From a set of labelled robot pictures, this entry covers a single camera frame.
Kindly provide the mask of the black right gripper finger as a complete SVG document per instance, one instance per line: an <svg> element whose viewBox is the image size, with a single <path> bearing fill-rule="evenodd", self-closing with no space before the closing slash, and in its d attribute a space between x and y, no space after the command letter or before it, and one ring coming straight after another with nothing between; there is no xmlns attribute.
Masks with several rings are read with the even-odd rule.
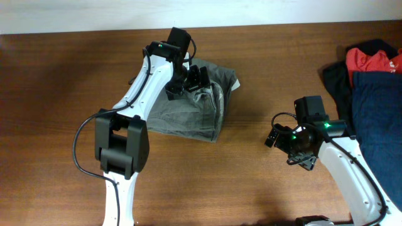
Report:
<svg viewBox="0 0 402 226"><path fill-rule="evenodd" d="M314 169L316 161L317 157L313 154L298 153L294 155L289 154L286 163L290 166L298 165L307 171L311 171Z"/></svg>
<svg viewBox="0 0 402 226"><path fill-rule="evenodd" d="M284 130L285 128L281 124L275 124L274 127L271 129L269 135L267 136L264 144L272 148L277 141L280 141L284 138L284 135L278 132L278 130Z"/></svg>

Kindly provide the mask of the grey shorts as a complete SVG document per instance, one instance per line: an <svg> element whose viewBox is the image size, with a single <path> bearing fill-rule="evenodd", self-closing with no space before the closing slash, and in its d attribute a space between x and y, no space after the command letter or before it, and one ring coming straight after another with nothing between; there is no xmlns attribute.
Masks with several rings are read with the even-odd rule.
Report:
<svg viewBox="0 0 402 226"><path fill-rule="evenodd" d="M211 85L173 100L162 90L149 113L147 127L153 132L214 143L222 129L231 93L240 83L233 68L199 58L192 63L207 69Z"/></svg>

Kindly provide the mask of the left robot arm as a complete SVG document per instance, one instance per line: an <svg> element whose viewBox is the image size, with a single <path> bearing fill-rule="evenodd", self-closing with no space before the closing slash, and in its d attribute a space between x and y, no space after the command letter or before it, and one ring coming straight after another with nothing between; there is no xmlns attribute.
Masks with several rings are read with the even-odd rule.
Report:
<svg viewBox="0 0 402 226"><path fill-rule="evenodd" d="M104 225L134 225L134 187L149 155L146 121L160 92L173 100L210 85L207 69L191 64L193 43L187 31L172 28L167 40L147 45L127 93L95 118L95 158L106 181Z"/></svg>

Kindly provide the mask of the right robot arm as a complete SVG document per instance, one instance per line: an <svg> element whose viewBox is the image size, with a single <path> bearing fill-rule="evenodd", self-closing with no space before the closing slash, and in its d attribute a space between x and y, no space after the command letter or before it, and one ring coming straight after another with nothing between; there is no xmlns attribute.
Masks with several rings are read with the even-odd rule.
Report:
<svg viewBox="0 0 402 226"><path fill-rule="evenodd" d="M287 164L311 171L320 161L344 197L353 225L401 225L401 210L366 163L344 120L330 120L321 96L295 100L294 128L271 121L265 145L286 153Z"/></svg>

